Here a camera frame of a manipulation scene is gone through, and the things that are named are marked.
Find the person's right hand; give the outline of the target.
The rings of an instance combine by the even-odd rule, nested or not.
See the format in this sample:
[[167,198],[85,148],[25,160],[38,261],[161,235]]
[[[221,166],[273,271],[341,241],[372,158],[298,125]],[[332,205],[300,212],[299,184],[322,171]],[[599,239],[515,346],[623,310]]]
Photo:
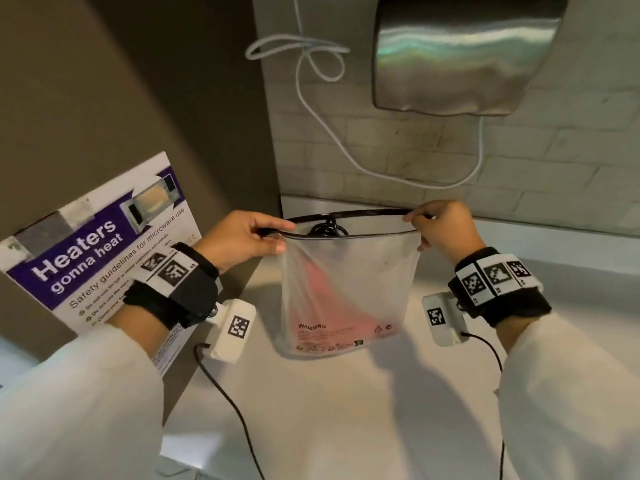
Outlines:
[[485,249],[469,209],[459,200],[428,201],[412,209],[403,221],[436,227],[436,249],[453,265]]

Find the person's left hand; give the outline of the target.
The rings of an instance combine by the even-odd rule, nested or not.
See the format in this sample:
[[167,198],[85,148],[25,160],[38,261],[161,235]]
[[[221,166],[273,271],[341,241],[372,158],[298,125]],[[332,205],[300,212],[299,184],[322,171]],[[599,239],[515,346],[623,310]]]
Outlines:
[[293,232],[296,225],[260,212],[234,210],[194,244],[193,249],[224,273],[249,259],[272,255],[270,237],[258,234],[261,228]]

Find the translucent plastic zip bag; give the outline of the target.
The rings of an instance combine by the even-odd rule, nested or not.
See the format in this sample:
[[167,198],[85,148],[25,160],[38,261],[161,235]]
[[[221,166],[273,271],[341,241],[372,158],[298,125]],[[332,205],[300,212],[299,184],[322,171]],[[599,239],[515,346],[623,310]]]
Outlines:
[[[286,251],[278,257],[282,298],[280,326],[275,343],[281,355],[293,360],[318,360],[366,347],[329,356],[295,355],[291,352],[285,338],[286,323],[282,317],[283,282],[287,278],[301,276],[297,269],[303,258],[318,265],[329,276],[332,284],[346,288],[348,295],[355,297],[357,304],[364,303],[365,291],[369,291],[375,292],[375,303],[381,303],[384,299],[405,301],[407,310],[419,261],[417,247],[420,243],[420,233],[410,223],[403,221],[409,211],[410,209],[403,208],[381,208],[327,212],[291,217],[290,221],[296,225],[293,232],[276,231],[272,228],[260,231],[265,237],[279,233],[286,241]],[[349,236],[308,237],[311,227],[324,222],[327,217],[335,217]],[[397,336],[402,331],[403,322],[399,332],[386,339]]]

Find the person's right forearm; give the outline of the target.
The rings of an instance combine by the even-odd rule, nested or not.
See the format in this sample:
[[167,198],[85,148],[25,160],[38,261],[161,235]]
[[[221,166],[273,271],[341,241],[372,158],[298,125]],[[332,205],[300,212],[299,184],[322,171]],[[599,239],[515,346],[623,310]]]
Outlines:
[[519,480],[640,480],[640,377],[564,318],[524,329],[497,397]]

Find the person's left forearm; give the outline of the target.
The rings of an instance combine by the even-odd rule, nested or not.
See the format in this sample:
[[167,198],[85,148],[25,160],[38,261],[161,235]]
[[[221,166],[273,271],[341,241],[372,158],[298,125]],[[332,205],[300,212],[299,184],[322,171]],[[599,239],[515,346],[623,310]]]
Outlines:
[[169,329],[124,305],[0,388],[0,480],[152,480]]

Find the black coiled item inside bag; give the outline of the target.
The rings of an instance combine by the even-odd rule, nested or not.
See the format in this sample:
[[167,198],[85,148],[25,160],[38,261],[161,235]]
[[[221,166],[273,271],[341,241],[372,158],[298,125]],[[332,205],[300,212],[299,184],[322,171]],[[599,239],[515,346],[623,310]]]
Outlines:
[[324,222],[318,223],[311,227],[307,233],[311,238],[341,238],[348,237],[348,231],[340,226],[335,217],[327,217]]

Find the red item inside bag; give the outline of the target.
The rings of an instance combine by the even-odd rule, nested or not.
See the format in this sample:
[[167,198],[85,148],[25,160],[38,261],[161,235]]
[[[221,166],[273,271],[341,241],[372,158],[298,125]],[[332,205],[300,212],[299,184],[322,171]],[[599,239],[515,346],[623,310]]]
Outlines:
[[405,301],[384,299],[365,291],[357,304],[347,289],[332,284],[313,261],[303,258],[301,276],[283,282],[285,338],[295,355],[329,356],[361,348],[399,332]]

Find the purple and white safety poster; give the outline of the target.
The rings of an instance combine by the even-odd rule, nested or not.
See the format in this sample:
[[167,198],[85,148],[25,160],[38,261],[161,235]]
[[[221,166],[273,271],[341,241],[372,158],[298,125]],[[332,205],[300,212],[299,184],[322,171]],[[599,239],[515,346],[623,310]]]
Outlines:
[[162,152],[0,241],[0,271],[80,335],[116,313],[132,272],[201,237]]

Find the stainless steel hand dryer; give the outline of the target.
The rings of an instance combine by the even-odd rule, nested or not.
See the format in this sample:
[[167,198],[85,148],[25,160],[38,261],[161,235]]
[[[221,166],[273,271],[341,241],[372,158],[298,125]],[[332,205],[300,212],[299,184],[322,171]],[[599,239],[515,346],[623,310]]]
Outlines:
[[569,0],[378,0],[372,103],[429,116],[516,111]]

